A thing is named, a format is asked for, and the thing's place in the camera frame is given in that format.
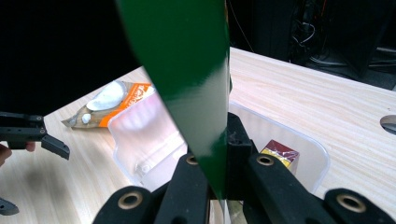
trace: black metal bracket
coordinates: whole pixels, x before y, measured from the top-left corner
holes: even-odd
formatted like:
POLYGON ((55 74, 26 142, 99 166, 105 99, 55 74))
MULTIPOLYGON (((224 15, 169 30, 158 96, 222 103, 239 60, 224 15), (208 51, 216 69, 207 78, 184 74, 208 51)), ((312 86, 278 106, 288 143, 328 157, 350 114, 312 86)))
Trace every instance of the black metal bracket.
MULTIPOLYGON (((240 121, 228 117, 227 200, 242 201, 247 223, 396 223, 367 198, 350 189, 329 190, 324 200, 309 193, 276 157, 260 154, 240 121)), ((201 169, 188 153, 172 179, 148 192, 127 187, 115 192, 94 220, 102 223, 208 223, 214 200, 201 169)))
POLYGON ((44 118, 0 112, 0 141, 7 141, 10 149, 25 149, 26 142, 41 142, 41 146, 69 160, 70 149, 62 141, 48 134, 44 118))

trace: dark background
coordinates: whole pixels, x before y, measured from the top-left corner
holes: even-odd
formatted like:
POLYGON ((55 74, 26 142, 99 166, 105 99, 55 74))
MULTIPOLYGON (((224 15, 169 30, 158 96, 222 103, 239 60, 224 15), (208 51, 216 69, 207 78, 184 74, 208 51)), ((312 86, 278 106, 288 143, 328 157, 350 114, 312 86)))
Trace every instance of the dark background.
POLYGON ((0 1, 0 111, 44 116, 138 66, 115 1, 0 1))
POLYGON ((233 47, 396 89, 395 0, 227 0, 227 6, 233 47))

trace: snack package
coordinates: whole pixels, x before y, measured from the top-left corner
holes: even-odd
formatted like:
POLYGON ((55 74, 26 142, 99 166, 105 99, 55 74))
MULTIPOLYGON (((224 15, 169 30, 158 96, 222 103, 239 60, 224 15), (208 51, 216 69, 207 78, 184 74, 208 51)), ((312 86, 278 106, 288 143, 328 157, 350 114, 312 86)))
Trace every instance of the snack package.
POLYGON ((271 140, 260 153, 277 157, 292 174, 296 174, 298 159, 300 157, 298 151, 286 147, 275 140, 271 140))
POLYGON ((150 83, 114 80, 84 105, 75 116, 62 120, 62 123, 72 128, 106 128, 114 116, 153 92, 155 89, 150 83))

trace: small box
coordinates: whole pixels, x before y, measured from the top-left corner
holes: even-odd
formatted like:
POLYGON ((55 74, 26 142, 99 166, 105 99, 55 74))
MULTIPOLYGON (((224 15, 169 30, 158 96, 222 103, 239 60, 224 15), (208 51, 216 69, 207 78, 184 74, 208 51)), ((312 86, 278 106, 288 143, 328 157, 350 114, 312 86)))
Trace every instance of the small box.
POLYGON ((271 140, 260 153, 277 157, 292 174, 296 174, 298 159, 300 157, 298 151, 286 147, 275 140, 271 140))

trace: orange packaging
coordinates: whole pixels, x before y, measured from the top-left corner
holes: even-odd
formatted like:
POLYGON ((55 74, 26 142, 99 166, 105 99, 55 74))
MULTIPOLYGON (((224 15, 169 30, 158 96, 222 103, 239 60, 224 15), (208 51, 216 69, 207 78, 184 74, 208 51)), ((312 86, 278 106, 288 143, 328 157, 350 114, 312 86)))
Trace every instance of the orange packaging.
POLYGON ((62 123, 71 128, 106 128, 112 118, 153 92, 150 83, 113 81, 62 123))

